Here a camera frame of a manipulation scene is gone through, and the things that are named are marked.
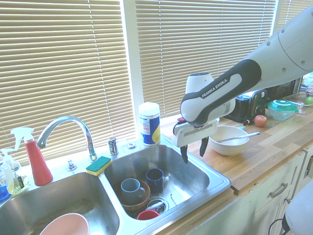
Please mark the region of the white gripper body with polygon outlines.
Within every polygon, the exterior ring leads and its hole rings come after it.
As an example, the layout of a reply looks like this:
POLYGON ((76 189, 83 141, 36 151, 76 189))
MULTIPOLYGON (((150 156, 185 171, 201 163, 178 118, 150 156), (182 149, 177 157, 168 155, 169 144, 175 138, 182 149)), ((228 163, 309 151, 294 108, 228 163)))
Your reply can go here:
POLYGON ((195 141, 207 138, 216 133, 220 119, 216 118, 201 127, 194 127, 190 123, 178 122, 173 128, 172 143, 183 147, 195 141))

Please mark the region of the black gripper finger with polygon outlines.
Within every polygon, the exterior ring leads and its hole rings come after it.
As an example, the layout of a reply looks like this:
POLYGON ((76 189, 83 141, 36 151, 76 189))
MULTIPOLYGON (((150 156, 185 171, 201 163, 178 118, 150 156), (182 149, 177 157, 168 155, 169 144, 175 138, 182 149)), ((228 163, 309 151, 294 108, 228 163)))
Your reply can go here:
POLYGON ((209 140, 209 137, 203 138, 201 140, 201 146, 200 146, 200 156, 201 157, 203 157, 204 154, 205 154, 205 151, 206 151, 206 148, 207 148, 207 145, 208 145, 208 140, 209 140))
POLYGON ((180 147, 181 156, 185 164, 188 164, 187 148, 188 148, 188 145, 184 145, 180 147))

